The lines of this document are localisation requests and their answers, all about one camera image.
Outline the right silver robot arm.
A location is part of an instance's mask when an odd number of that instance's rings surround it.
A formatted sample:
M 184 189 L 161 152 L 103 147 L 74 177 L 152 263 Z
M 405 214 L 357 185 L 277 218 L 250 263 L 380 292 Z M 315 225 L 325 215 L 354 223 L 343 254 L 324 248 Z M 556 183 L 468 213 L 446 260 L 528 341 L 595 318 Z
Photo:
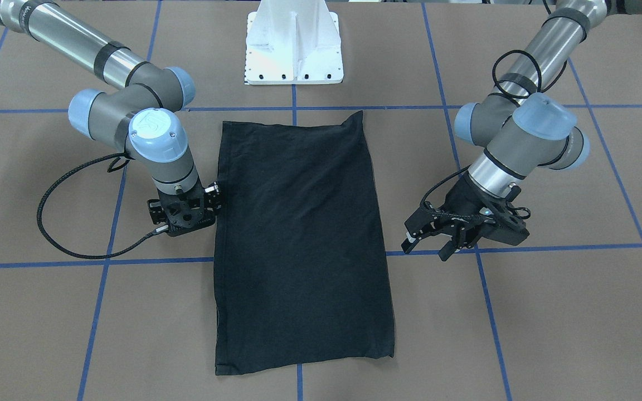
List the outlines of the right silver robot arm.
M 201 183 L 176 117 L 196 94 L 186 71 L 158 68 L 54 1 L 0 1 L 0 25 L 50 46 L 115 89 L 80 91 L 69 104 L 69 122 L 145 166 L 158 191 L 148 202 L 158 232 L 174 237 L 214 224 L 221 193 Z

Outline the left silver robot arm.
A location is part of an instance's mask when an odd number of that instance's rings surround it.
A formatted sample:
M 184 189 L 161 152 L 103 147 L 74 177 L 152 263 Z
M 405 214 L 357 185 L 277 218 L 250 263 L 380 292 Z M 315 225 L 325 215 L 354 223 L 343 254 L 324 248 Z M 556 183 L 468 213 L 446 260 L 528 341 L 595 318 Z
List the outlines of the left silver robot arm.
M 517 246 L 528 237 L 530 210 L 513 204 L 522 182 L 535 168 L 577 168 L 590 152 L 576 116 L 546 91 L 589 32 L 621 14 L 642 14 L 642 1 L 558 1 L 527 47 L 507 52 L 519 58 L 502 76 L 492 71 L 492 92 L 462 106 L 454 119 L 454 134 L 482 154 L 453 173 L 457 182 L 441 206 L 421 198 L 405 221 L 405 254 L 438 234 L 448 236 L 438 253 L 443 261 L 483 238 Z

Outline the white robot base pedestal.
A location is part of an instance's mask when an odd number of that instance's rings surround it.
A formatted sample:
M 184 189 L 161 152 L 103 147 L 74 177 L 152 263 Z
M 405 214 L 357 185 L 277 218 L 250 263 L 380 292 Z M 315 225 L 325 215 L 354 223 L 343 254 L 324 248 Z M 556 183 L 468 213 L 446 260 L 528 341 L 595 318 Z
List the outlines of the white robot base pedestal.
M 339 17 L 324 1 L 261 1 L 246 20 L 247 85 L 326 85 L 344 79 Z

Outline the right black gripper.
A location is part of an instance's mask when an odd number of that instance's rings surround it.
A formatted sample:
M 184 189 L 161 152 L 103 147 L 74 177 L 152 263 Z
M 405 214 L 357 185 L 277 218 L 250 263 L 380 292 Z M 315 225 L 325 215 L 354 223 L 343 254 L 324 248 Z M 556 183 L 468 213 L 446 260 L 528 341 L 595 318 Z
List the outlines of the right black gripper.
M 198 181 L 185 193 L 169 195 L 159 191 L 158 195 L 158 199 L 148 201 L 152 223 L 161 225 L 154 233 L 166 233 L 171 237 L 213 225 L 223 203 L 223 194 L 217 181 L 207 187 Z

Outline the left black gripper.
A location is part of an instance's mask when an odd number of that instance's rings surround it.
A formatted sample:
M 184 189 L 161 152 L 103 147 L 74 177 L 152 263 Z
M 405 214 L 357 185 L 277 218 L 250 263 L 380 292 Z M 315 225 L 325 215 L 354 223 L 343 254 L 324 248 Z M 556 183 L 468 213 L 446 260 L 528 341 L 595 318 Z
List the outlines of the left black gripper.
M 444 204 L 433 206 L 429 195 L 455 177 L 458 180 L 446 194 Z M 479 188 L 469 173 L 456 171 L 426 191 L 418 209 L 405 221 L 403 254 L 409 255 L 420 241 L 438 234 L 449 237 L 438 250 L 443 262 L 464 248 L 474 248 L 482 238 L 517 246 L 529 236 L 526 220 L 532 215 L 528 208 L 512 205 L 520 193 L 521 188 L 511 184 L 506 197 L 495 198 Z

